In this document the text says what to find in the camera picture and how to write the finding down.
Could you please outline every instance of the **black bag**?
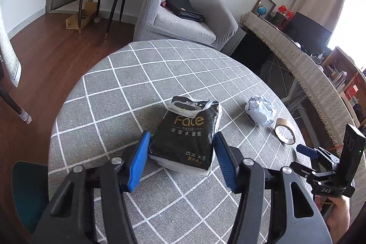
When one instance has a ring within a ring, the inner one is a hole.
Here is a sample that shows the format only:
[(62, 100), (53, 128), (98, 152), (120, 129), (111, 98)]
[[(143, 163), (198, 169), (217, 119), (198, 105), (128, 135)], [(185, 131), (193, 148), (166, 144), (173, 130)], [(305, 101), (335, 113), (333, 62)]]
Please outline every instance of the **black bag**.
[[(193, 107), (207, 103), (185, 97), (173, 97), (172, 103), (176, 100)], [(213, 138), (220, 111), (217, 101), (200, 111), (195, 118), (168, 111), (150, 141), (149, 157), (171, 170), (207, 176), (213, 160)]]
[(166, 6), (179, 18), (203, 23), (205, 18), (203, 15), (195, 11), (189, 0), (166, 0)]

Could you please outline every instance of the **clear tape roll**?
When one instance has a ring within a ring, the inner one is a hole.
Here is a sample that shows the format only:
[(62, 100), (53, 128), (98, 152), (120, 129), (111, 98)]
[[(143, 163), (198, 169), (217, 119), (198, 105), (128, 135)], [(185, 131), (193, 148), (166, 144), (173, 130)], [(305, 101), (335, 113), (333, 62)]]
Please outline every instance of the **clear tape roll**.
[[(292, 135), (292, 138), (289, 139), (287, 137), (285, 137), (279, 130), (280, 127), (285, 127), (287, 128), (291, 135)], [(276, 125), (274, 126), (274, 132), (277, 136), (277, 138), (282, 141), (283, 143), (285, 144), (288, 144), (288, 145), (293, 145), (295, 144), (296, 142), (296, 138), (295, 138), (295, 128), (293, 127), (293, 125), (286, 119), (282, 119), (282, 118), (277, 118), (277, 121), (276, 121)]]

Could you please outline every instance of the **chair seat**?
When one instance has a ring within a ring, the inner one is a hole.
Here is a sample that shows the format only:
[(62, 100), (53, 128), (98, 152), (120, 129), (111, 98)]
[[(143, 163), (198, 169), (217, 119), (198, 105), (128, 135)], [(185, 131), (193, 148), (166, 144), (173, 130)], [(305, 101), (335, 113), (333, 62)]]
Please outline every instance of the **chair seat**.
[(203, 44), (211, 45), (216, 41), (216, 35), (205, 23), (179, 18), (161, 6), (158, 8), (154, 26)]

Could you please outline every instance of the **picture frame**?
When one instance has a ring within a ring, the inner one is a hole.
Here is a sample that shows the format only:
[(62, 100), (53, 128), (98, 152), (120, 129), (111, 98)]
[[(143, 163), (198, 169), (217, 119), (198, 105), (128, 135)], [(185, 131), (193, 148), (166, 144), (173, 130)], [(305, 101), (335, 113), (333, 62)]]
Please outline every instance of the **picture frame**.
[[(264, 6), (266, 8), (267, 12), (264, 15), (260, 15), (258, 13), (257, 8), (259, 6)], [(275, 7), (276, 4), (272, 0), (258, 0), (251, 12), (261, 19), (266, 19), (270, 15), (270, 13), (272, 13)]]

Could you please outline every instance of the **silver screw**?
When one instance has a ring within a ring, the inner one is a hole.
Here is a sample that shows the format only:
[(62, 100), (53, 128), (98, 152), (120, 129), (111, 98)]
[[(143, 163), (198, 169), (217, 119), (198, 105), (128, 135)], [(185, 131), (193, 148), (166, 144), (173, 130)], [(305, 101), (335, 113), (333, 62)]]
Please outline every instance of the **silver screw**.
[(75, 166), (75, 167), (73, 168), (73, 171), (74, 171), (75, 173), (80, 173), (82, 170), (83, 170), (83, 166), (81, 166), (81, 165), (77, 165), (77, 166)]
[(243, 160), (243, 163), (246, 165), (246, 166), (252, 166), (254, 165), (254, 160), (250, 159), (250, 158), (245, 158)]
[(112, 158), (112, 164), (119, 165), (122, 162), (122, 158), (120, 157), (113, 157)]
[(290, 167), (283, 167), (282, 171), (285, 174), (291, 174), (292, 173), (292, 169)]

